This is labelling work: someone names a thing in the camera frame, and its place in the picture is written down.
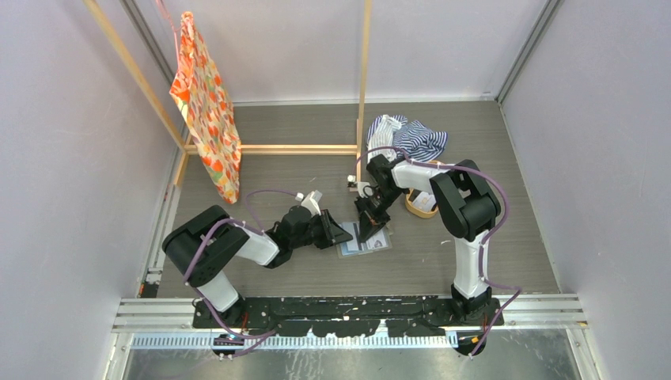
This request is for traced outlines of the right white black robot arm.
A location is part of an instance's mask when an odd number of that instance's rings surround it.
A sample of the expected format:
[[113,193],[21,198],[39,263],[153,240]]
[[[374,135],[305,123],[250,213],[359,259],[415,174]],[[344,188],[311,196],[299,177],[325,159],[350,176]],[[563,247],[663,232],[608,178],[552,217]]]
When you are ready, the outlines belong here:
[[487,235],[493,231],[501,205],[471,160],[457,165],[389,161],[379,154],[366,166],[373,184],[359,186],[354,204],[358,236],[367,241],[390,220],[388,209],[402,195],[416,190],[433,196],[442,223],[453,236],[456,273],[450,288],[450,311],[462,325],[493,322],[497,306],[487,283]]

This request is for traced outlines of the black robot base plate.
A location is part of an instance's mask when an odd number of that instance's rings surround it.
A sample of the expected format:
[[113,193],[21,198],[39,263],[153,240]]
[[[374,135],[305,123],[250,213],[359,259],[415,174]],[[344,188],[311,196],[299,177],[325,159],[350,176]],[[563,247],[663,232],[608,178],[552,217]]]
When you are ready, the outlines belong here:
[[338,338],[372,336],[385,330],[390,337],[440,336],[448,327],[481,330],[494,317],[500,301],[491,299],[467,313],[451,298],[420,296],[247,297],[223,313],[194,302],[196,329],[245,329],[252,335],[268,331],[278,336]]

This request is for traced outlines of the silver VIP card front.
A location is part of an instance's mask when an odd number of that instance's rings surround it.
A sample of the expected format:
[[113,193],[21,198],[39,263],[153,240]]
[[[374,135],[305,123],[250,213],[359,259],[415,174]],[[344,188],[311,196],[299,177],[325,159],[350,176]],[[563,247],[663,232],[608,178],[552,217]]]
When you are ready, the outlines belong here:
[[370,251],[378,251],[390,248],[390,240],[387,230],[379,230],[366,241],[366,247]]

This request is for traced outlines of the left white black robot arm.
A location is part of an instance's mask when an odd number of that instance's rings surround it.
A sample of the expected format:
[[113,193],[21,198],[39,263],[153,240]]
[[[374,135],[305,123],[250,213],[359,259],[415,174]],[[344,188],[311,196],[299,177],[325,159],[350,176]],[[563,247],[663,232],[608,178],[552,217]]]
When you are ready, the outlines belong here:
[[326,209],[293,206],[272,228],[261,231],[231,218],[215,205],[172,231],[161,248],[184,282],[213,306],[212,317],[221,326],[232,328],[241,321],[245,307],[224,272],[234,257],[277,268],[296,249],[311,245],[326,249],[353,239]]

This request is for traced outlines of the clear grey card holder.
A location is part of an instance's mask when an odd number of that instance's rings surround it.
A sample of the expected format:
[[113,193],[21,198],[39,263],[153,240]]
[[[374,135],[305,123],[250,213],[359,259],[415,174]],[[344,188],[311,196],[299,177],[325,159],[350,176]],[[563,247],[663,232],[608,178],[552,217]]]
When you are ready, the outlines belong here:
[[341,258],[356,257],[392,248],[389,228],[383,227],[367,240],[360,237],[359,222],[343,222],[339,226],[352,236],[352,239],[337,245]]

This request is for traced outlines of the yellow oval tray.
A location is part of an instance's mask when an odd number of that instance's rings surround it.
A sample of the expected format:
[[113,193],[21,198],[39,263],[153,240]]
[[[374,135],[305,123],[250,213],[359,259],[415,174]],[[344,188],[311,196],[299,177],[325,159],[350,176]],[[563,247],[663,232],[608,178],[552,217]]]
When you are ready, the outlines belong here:
[[411,214],[421,219],[431,219],[438,213],[435,196],[429,192],[411,189],[405,196],[404,204]]

